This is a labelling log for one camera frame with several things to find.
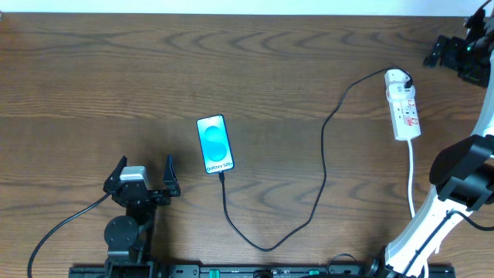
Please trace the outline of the blue Samsung Galaxy smartphone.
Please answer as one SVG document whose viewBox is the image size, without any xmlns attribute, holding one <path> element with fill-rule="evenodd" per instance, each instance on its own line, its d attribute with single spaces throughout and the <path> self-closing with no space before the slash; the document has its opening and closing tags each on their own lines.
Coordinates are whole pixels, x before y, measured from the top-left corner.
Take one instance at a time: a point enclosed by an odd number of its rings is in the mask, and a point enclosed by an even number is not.
<svg viewBox="0 0 494 278">
<path fill-rule="evenodd" d="M 205 172 L 212 175 L 233 169 L 235 162 L 224 116 L 218 114 L 198 119 L 196 127 Z"/>
</svg>

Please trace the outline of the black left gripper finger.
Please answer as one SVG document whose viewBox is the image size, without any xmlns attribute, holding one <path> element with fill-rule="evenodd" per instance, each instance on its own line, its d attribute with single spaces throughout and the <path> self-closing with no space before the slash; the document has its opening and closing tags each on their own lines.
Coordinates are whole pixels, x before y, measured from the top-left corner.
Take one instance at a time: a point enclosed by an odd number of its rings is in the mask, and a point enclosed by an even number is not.
<svg viewBox="0 0 494 278">
<path fill-rule="evenodd" d="M 123 169 L 127 166 L 127 157 L 123 156 L 115 169 L 112 171 L 112 173 L 109 175 L 109 177 L 106 179 L 106 181 L 103 183 L 103 191 L 106 192 L 107 194 L 114 195 L 117 190 L 120 188 L 122 185 L 122 182 L 120 181 L 120 174 L 122 173 Z"/>
<path fill-rule="evenodd" d="M 173 158 L 170 154 L 167 155 L 162 181 L 170 197 L 179 197 L 181 195 L 181 188 L 174 172 Z"/>
</svg>

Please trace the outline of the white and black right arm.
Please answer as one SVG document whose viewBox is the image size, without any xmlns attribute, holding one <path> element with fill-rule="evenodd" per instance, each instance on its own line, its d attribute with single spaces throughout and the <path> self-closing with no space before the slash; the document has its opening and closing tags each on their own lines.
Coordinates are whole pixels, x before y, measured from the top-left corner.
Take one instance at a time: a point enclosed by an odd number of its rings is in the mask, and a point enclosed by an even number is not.
<svg viewBox="0 0 494 278">
<path fill-rule="evenodd" d="M 472 134 L 441 151 L 431 166 L 427 198 L 405 230 L 381 251 L 368 277 L 426 276 L 428 257 L 444 238 L 483 205 L 493 202 L 493 17 L 478 10 L 465 22 L 467 36 L 438 37 L 424 64 L 455 69 L 463 80 L 486 88 Z"/>
</svg>

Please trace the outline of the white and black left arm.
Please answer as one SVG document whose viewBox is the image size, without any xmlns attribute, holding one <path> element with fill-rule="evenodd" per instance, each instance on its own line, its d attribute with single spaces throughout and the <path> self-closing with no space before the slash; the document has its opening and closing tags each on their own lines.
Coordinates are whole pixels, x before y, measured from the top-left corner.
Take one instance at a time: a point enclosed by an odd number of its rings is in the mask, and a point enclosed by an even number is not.
<svg viewBox="0 0 494 278">
<path fill-rule="evenodd" d="M 166 267 L 151 256 L 157 207 L 181 195 L 172 156 L 164 167 L 164 188 L 149 189 L 147 169 L 129 166 L 122 157 L 103 184 L 103 190 L 126 213 L 109 221 L 104 230 L 108 246 L 105 277 L 166 277 Z"/>
</svg>

